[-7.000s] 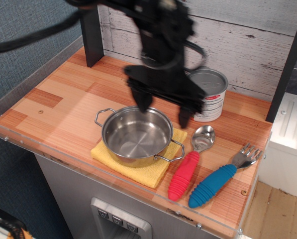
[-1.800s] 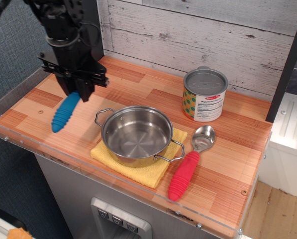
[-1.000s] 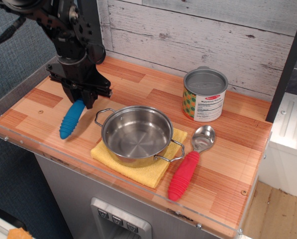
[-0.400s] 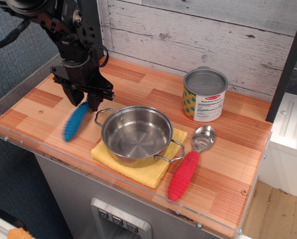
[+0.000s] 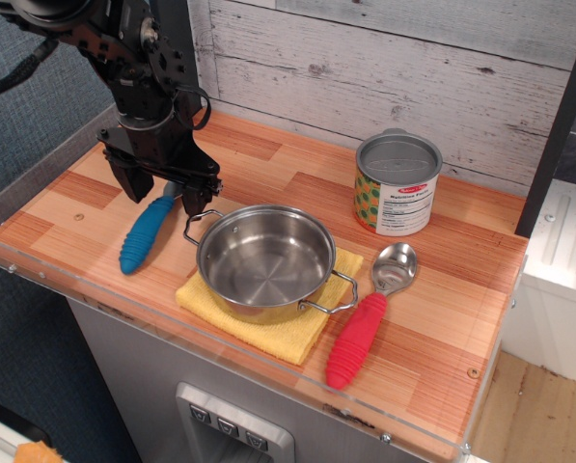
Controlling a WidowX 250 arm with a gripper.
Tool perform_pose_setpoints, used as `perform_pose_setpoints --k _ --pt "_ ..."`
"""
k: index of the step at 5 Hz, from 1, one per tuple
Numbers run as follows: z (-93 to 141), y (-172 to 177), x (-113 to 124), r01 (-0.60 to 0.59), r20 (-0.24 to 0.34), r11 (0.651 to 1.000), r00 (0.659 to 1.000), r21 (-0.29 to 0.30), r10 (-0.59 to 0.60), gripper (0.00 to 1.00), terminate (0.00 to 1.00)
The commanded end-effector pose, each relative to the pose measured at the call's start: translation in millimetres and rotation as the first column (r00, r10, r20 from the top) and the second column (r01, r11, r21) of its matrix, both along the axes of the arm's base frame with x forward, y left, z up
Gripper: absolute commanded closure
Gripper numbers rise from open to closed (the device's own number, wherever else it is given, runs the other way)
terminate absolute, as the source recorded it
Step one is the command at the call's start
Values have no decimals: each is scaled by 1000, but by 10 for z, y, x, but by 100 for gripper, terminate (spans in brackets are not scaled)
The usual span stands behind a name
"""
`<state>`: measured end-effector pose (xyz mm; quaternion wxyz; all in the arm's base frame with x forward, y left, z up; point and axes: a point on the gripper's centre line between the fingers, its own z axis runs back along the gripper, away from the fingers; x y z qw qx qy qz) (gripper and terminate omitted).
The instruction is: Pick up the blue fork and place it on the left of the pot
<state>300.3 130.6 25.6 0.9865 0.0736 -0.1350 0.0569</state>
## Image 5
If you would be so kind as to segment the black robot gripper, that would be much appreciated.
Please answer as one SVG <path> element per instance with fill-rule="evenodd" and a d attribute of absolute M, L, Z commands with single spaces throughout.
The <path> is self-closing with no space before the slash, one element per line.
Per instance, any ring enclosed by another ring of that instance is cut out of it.
<path fill-rule="evenodd" d="M 160 177 L 183 186 L 181 202 L 191 217 L 204 212 L 210 195 L 218 195 L 222 188 L 218 163 L 196 144 L 193 132 L 175 119 L 102 128 L 97 138 L 116 181 L 136 204 Z"/>

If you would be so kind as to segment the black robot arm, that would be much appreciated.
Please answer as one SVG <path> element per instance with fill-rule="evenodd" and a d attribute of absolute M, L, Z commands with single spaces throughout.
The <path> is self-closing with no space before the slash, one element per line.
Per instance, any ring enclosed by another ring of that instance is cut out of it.
<path fill-rule="evenodd" d="M 197 215 L 219 195 L 220 167 L 199 148 L 210 98 L 185 54 L 173 48 L 144 1 L 0 1 L 0 15 L 42 43 L 9 75 L 0 95 L 27 80 L 61 43 L 78 49 L 108 87 L 118 126 L 97 138 L 121 188 L 144 199 L 157 177 L 177 186 L 185 212 Z"/>

